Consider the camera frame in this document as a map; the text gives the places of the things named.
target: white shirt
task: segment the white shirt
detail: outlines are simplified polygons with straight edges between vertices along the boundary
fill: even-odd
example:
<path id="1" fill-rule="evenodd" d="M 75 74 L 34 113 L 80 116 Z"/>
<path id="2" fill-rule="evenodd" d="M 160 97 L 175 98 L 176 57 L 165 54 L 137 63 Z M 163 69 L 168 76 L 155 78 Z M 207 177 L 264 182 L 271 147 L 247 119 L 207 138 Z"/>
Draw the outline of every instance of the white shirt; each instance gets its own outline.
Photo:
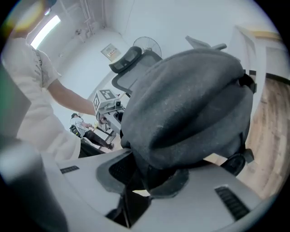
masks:
<path id="1" fill-rule="evenodd" d="M 88 128 L 84 127 L 82 125 L 83 119 L 81 118 L 73 118 L 72 124 L 74 124 L 77 127 L 78 132 L 80 132 L 81 136 L 83 137 L 87 131 L 89 131 Z"/>
<path id="2" fill-rule="evenodd" d="M 50 153 L 55 160 L 77 159 L 80 138 L 64 129 L 42 92 L 61 76 L 47 55 L 18 38 L 6 44 L 1 58 L 13 81 L 31 101 L 17 137 L 40 152 Z"/>

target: gray fabric cover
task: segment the gray fabric cover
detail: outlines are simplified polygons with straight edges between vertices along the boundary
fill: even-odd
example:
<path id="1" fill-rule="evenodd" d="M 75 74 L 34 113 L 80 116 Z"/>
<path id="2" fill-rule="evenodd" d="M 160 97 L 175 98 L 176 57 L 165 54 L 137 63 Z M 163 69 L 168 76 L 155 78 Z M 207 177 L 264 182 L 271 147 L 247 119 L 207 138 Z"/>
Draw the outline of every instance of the gray fabric cover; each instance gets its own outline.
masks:
<path id="1" fill-rule="evenodd" d="M 212 153 L 231 156 L 240 134 L 247 137 L 252 109 L 253 93 L 238 83 L 243 74 L 236 58 L 210 49 L 158 62 L 136 83 L 121 143 L 130 144 L 138 166 L 156 169 L 184 167 Z"/>

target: vent grille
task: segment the vent grille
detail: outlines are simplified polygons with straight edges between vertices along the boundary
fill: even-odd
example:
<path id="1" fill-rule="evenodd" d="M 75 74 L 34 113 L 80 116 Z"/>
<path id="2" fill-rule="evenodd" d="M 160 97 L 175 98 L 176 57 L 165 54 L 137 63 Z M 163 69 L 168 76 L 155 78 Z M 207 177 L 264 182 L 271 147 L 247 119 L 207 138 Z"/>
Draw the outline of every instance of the vent grille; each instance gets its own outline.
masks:
<path id="1" fill-rule="evenodd" d="M 228 187 L 221 186 L 216 188 L 215 191 L 236 221 L 250 212 L 243 202 Z"/>

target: electric fan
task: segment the electric fan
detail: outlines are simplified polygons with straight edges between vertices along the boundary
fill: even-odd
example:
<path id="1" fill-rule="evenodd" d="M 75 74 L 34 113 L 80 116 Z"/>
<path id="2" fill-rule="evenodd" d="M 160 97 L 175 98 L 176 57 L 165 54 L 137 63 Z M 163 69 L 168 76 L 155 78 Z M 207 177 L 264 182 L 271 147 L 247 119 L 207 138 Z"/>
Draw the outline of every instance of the electric fan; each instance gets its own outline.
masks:
<path id="1" fill-rule="evenodd" d="M 137 47 L 141 48 L 142 49 L 142 53 L 144 53 L 145 51 L 153 51 L 157 55 L 162 57 L 162 52 L 161 52 L 160 46 L 152 38 L 149 38 L 149 37 L 146 37 L 146 36 L 140 37 L 140 38 L 135 40 L 135 42 L 133 43 L 133 46 L 137 46 Z"/>

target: wooden floor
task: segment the wooden floor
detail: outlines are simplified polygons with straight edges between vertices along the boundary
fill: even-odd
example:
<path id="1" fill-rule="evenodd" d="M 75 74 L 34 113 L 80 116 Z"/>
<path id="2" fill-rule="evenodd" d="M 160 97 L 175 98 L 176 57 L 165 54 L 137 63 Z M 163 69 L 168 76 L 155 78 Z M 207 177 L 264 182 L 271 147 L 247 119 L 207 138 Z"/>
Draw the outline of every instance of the wooden floor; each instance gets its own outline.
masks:
<path id="1" fill-rule="evenodd" d="M 266 79 L 246 146 L 255 160 L 237 178 L 261 198 L 277 193 L 290 165 L 290 86 Z M 220 165 L 225 159 L 211 155 L 206 160 Z"/>

